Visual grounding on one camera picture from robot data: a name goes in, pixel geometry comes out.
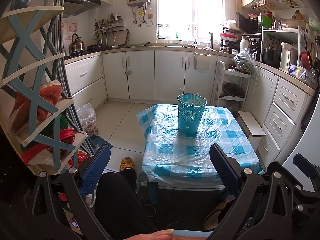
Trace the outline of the person left hand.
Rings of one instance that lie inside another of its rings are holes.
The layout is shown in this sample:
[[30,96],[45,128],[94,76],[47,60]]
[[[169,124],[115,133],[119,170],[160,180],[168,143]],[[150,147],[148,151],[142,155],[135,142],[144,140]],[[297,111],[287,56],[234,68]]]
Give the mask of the person left hand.
[[185,237],[174,235],[174,230],[161,230],[150,234],[135,235],[125,240],[205,240],[203,237]]

